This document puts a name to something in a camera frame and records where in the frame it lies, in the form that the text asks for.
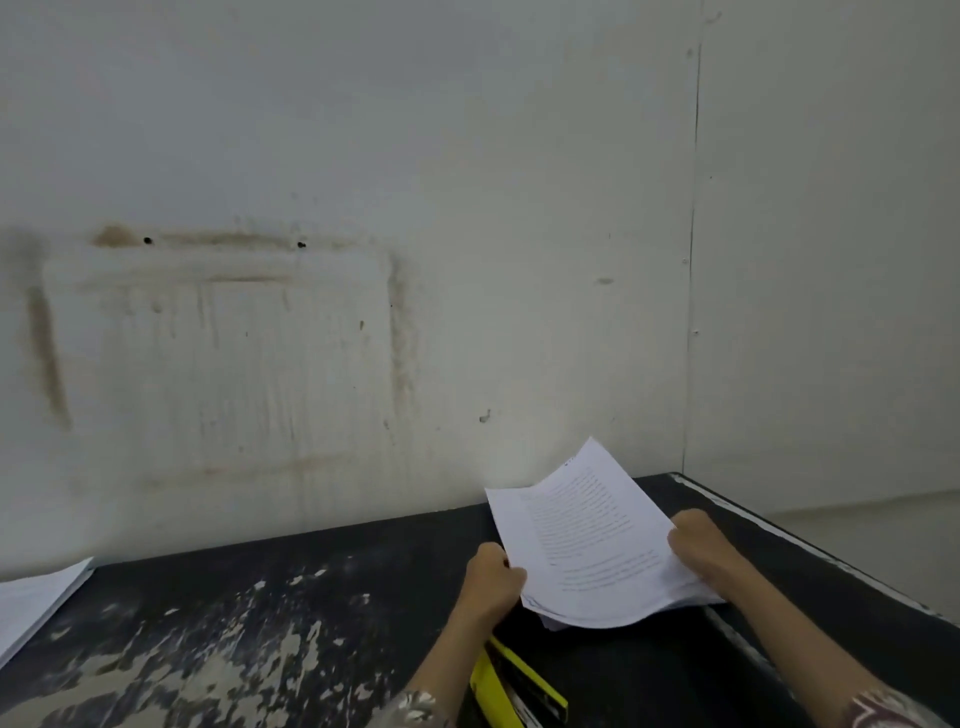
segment right hand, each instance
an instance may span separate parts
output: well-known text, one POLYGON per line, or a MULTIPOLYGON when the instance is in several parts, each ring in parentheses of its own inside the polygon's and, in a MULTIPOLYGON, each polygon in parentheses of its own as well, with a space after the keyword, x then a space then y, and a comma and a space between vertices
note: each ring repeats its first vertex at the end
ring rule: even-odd
POLYGON ((704 511, 696 508, 681 511, 673 517, 673 524, 676 527, 667 534, 666 540, 677 558, 715 592, 730 600, 733 584, 753 571, 753 566, 704 511))

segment sleeve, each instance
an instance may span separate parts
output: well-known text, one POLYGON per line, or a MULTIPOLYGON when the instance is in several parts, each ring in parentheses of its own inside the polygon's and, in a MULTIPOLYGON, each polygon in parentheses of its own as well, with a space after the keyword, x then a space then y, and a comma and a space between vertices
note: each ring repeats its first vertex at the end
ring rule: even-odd
POLYGON ((367 728, 454 728, 428 692, 403 691, 374 714, 367 728))
POLYGON ((841 728, 949 728, 926 706, 888 688, 863 692, 853 699, 841 728))

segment hand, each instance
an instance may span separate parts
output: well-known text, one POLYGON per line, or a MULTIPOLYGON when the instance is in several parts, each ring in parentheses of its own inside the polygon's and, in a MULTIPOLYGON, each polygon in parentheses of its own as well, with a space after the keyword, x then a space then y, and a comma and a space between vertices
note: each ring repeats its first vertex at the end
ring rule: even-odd
POLYGON ((467 575, 451 619, 465 619, 491 632, 520 599, 525 569, 511 569, 507 552, 493 542, 481 544, 467 563, 467 575))
POLYGON ((715 592, 731 600, 733 584, 754 571, 751 563, 703 511, 681 511, 673 517, 673 524, 676 528, 666 537, 673 552, 715 592))

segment white paper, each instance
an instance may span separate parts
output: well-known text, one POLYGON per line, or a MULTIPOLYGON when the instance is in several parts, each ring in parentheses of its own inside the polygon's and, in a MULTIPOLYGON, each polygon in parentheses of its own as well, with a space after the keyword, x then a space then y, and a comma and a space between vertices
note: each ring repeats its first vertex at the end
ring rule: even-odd
POLYGON ((671 521, 592 438, 537 485, 487 500, 511 564, 527 569, 523 605, 554 621, 618 627, 721 601, 670 550, 671 521))
POLYGON ((85 559, 55 573, 0 583, 0 667, 89 578, 89 566, 85 559))

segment tabletop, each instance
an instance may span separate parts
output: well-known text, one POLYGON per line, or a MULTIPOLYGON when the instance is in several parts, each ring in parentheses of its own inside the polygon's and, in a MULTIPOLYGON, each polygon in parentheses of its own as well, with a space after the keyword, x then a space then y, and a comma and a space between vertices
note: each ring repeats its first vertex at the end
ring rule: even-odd
MULTIPOLYGON (((668 516, 710 512, 867 668, 960 725, 960 628, 681 475, 636 482, 668 516)), ((495 539, 483 504, 102 567, 0 670, 0 728, 362 728, 495 539)), ((729 605, 558 633, 517 608, 497 635, 570 726, 810 725, 729 605)), ((470 699, 458 722, 483 725, 470 699)))

